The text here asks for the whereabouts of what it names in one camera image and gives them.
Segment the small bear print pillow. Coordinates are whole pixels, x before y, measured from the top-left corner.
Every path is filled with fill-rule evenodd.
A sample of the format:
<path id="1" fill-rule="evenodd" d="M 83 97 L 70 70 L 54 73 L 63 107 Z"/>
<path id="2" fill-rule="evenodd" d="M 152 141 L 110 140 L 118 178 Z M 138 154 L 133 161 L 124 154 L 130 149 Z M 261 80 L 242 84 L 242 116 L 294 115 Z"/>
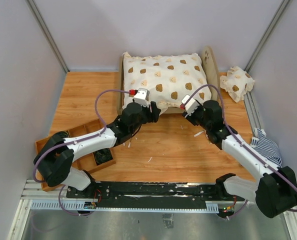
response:
<path id="1" fill-rule="evenodd" d="M 255 80 L 238 66 L 231 67 L 226 75 L 220 76 L 220 87 L 224 89 L 234 102 L 244 100 L 247 92 L 252 91 Z"/>

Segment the large bear print cushion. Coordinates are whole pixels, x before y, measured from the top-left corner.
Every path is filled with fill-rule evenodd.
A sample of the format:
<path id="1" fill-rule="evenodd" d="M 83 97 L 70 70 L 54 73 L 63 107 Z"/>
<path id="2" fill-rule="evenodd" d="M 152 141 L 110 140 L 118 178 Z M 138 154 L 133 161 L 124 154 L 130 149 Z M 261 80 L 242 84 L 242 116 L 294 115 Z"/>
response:
<path id="1" fill-rule="evenodd" d="M 123 54 L 123 89 L 147 89 L 148 100 L 156 102 L 161 114 L 179 108 L 186 95 L 207 84 L 197 53 L 177 56 L 131 56 Z"/>

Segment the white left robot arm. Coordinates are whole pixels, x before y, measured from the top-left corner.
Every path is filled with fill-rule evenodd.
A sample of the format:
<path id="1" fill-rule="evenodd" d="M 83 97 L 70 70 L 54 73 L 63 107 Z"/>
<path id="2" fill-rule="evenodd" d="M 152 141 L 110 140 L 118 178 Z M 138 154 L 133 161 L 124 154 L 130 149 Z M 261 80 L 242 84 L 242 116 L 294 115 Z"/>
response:
<path id="1" fill-rule="evenodd" d="M 54 134 L 33 160 L 34 172 L 39 172 L 49 187 L 73 187 L 85 198 L 95 194 L 92 176 L 85 170 L 72 166 L 76 160 L 100 151 L 119 146 L 128 141 L 144 124 L 156 123 L 161 110 L 152 101 L 148 106 L 131 102 L 115 120 L 100 130 L 78 137 Z"/>

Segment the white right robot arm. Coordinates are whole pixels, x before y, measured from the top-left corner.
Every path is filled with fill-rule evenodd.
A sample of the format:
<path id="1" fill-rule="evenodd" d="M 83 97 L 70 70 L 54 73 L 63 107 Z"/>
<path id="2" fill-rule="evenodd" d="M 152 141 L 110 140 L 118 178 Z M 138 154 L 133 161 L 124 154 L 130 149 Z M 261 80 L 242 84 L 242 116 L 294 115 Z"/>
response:
<path id="1" fill-rule="evenodd" d="M 297 182 L 290 167 L 279 167 L 250 147 L 228 126 L 223 110 L 215 100 L 200 104 L 195 99 L 183 100 L 183 116 L 194 126 L 201 126 L 208 140 L 237 160 L 255 179 L 249 181 L 233 173 L 216 180 L 215 195 L 227 200 L 235 195 L 255 203 L 268 218 L 297 206 Z"/>

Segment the wooden pet bed frame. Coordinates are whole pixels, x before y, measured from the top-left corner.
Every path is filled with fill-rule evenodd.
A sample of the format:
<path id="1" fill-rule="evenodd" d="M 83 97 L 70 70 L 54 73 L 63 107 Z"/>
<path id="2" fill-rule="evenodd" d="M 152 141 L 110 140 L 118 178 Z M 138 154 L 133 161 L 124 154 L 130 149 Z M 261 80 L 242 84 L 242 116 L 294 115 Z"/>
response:
<path id="1" fill-rule="evenodd" d="M 202 61 L 201 65 L 206 74 L 206 80 L 208 84 L 214 85 L 220 90 L 220 74 L 214 56 L 212 48 L 207 45 L 203 48 L 200 59 Z M 118 87 L 124 89 L 124 66 L 123 66 L 124 55 L 119 58 L 119 70 L 118 70 Z M 211 87 L 211 99 L 215 101 L 220 101 L 219 93 Z M 124 94 L 118 93 L 116 112 L 118 115 L 122 114 L 124 104 Z M 183 111 L 180 108 L 169 107 L 163 114 L 181 114 Z"/>

